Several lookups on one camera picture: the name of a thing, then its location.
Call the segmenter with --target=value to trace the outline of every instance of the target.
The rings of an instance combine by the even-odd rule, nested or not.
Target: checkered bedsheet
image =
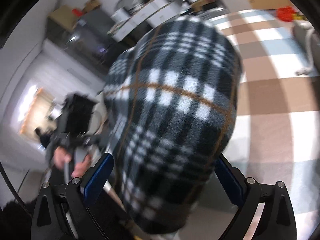
[[[111,67],[104,92],[113,186],[145,232],[170,233],[186,223],[233,132],[240,62],[212,25],[179,17]]]
[[[236,125],[224,155],[245,176],[260,183],[286,183],[298,239],[306,240],[319,222],[318,73],[314,70],[309,76],[295,75],[295,71],[308,66],[305,52],[292,30],[266,11],[246,10],[209,22],[230,40],[243,59]],[[199,208],[181,230],[181,239],[218,239],[225,230],[234,209],[222,201],[225,193],[218,189],[213,178]],[[259,206],[246,239],[251,239],[262,208]]]

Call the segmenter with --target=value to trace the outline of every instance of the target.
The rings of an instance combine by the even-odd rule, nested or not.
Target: black and white plaid blanket
[[[198,17],[153,29],[112,65],[113,187],[145,232],[186,223],[233,132],[241,72],[229,41]]]

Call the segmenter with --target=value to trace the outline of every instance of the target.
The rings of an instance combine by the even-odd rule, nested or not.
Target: human hand
[[[71,161],[71,159],[72,159],[71,155],[66,151],[65,148],[62,148],[62,147],[58,147],[55,150],[54,155],[53,155],[54,165],[60,170],[62,170],[64,164],[69,163]],[[75,178],[75,177],[81,178],[85,174],[87,169],[90,167],[90,164],[91,164],[91,155],[89,154],[84,158],[83,162],[77,163],[75,165],[74,171],[71,174],[71,177],[72,178]]]

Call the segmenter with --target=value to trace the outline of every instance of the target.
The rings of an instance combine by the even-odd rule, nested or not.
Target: checkered tablecloth
[[[298,240],[319,222],[320,81],[295,71],[308,66],[290,30],[266,11],[246,10],[209,20],[237,47],[244,76],[238,94],[236,127],[224,151],[245,176],[260,183],[285,182],[296,216]],[[180,231],[181,240],[218,239],[235,207],[214,177]],[[263,207],[246,236],[251,239]]]

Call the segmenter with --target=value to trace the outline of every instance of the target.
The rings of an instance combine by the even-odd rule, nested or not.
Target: red object
[[[277,17],[284,22],[292,22],[292,14],[296,11],[291,6],[277,9]]]
[[[73,13],[74,15],[76,15],[77,17],[80,17],[80,16],[83,15],[83,12],[80,11],[80,10],[78,10],[78,9],[73,9],[73,10],[72,10],[72,13]]]

